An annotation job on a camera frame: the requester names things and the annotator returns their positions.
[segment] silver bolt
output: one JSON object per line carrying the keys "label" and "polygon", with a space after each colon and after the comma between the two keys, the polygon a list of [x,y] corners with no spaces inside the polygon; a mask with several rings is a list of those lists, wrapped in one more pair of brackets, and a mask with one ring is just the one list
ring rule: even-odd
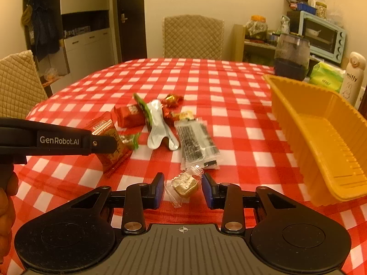
{"label": "silver bolt", "polygon": [[131,221],[131,222],[125,223],[124,227],[128,231],[138,231],[139,229],[142,228],[142,225],[139,222]]}
{"label": "silver bolt", "polygon": [[242,228],[242,224],[236,221],[227,222],[224,227],[229,231],[239,231]]}

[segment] human hand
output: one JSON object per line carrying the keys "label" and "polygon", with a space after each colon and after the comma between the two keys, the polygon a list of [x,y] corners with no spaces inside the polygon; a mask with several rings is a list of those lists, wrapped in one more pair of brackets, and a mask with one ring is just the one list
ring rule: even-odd
{"label": "human hand", "polygon": [[15,209],[13,200],[10,198],[18,193],[18,177],[13,172],[6,191],[0,188],[0,263],[10,251],[12,240],[11,227],[15,222]]}

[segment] quilted chair cover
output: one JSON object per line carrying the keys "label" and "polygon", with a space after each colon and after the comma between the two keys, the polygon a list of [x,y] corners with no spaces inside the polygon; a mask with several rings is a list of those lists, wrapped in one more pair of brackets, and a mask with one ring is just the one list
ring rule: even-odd
{"label": "quilted chair cover", "polygon": [[163,19],[163,56],[221,60],[224,21],[201,15]]}
{"label": "quilted chair cover", "polygon": [[24,119],[46,99],[30,50],[0,60],[0,117]]}

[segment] jar with yellow lid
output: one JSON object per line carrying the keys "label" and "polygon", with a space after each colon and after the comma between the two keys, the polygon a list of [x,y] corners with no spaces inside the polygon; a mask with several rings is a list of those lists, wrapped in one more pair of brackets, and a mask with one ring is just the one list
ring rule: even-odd
{"label": "jar with yellow lid", "polygon": [[251,16],[251,20],[246,24],[245,38],[256,41],[266,41],[267,23],[265,17],[261,15]]}
{"label": "jar with yellow lid", "polygon": [[322,2],[316,2],[316,15],[322,19],[326,19],[326,4]]}

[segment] orange plastic bin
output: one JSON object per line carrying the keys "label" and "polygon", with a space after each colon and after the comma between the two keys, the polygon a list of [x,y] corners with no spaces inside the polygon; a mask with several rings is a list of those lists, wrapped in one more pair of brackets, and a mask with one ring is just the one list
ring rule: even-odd
{"label": "orange plastic bin", "polygon": [[338,93],[272,75],[272,110],[316,206],[367,195],[367,121]]}

